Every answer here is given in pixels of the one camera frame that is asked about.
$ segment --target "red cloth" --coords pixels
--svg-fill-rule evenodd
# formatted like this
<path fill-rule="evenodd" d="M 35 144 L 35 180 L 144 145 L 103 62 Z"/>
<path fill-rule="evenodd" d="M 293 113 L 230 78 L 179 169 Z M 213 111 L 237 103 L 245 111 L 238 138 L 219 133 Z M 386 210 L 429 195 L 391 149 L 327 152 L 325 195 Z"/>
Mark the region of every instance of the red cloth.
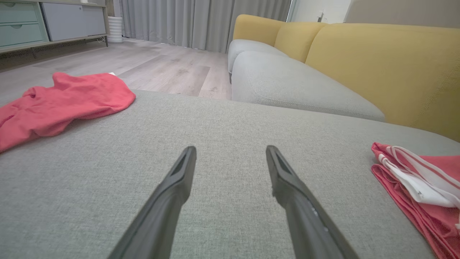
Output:
<path fill-rule="evenodd" d="M 0 153 L 26 141 L 61 133 L 74 119 L 122 111 L 136 95 L 117 76 L 53 75 L 54 87 L 35 86 L 0 108 Z"/>
<path fill-rule="evenodd" d="M 372 145 L 372 151 L 377 160 L 379 160 L 379 155 L 382 154 L 398 168 L 403 170 L 410 168 L 413 172 L 417 173 L 415 168 L 403 156 L 397 154 L 398 160 L 406 167 L 399 163 L 393 156 L 395 153 L 392 154 L 389 152 L 388 147 L 391 146 L 380 143 Z M 460 156 L 420 156 L 420 158 L 439 167 L 455 180 L 460 180 Z M 460 258 L 460 236 L 455 227 L 455 224 L 459 223 L 458 208 L 418 203 L 411 197 L 398 179 L 384 166 L 373 165 L 372 172 L 399 208 L 426 238 L 438 258 Z"/>

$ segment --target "cabinet leg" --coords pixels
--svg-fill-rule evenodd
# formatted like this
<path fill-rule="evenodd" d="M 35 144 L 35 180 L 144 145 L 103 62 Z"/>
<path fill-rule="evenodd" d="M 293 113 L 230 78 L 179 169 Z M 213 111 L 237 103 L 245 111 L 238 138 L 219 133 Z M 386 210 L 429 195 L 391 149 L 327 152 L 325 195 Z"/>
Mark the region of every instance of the cabinet leg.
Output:
<path fill-rule="evenodd" d="M 35 55 L 35 50 L 34 50 L 34 48 L 31 47 L 31 48 L 30 48 L 30 51 L 32 52 L 32 55 L 34 56 L 34 59 L 36 59 L 36 58 L 37 58 L 37 55 Z"/>

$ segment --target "cabinet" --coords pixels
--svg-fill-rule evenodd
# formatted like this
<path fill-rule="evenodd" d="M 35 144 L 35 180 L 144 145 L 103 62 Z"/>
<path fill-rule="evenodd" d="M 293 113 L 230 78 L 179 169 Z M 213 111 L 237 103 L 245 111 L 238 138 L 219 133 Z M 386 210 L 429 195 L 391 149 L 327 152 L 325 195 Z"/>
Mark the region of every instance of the cabinet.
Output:
<path fill-rule="evenodd" d="M 43 1 L 0 0 L 0 53 L 107 35 L 105 5 Z"/>

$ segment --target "laminate floor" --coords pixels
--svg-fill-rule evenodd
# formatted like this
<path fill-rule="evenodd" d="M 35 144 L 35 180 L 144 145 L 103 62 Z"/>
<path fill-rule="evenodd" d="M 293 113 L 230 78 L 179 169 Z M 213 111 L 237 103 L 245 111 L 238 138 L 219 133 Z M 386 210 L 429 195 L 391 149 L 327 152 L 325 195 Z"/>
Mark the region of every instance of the laminate floor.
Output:
<path fill-rule="evenodd" d="M 231 99 L 227 54 L 123 39 L 89 42 L 0 59 L 0 105 L 33 86 L 53 86 L 52 74 L 114 72 L 131 89 Z"/>

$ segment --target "white cylindrical object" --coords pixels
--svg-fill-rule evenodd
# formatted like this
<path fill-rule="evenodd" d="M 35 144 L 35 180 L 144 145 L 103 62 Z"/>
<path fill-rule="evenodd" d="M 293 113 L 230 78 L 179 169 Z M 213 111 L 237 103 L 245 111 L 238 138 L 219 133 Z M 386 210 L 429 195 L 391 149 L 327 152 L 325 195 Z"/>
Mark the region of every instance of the white cylindrical object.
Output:
<path fill-rule="evenodd" d="M 109 30 L 110 35 L 107 35 L 107 41 L 109 43 L 123 43 L 123 38 L 121 37 L 121 17 L 112 17 L 109 16 Z"/>

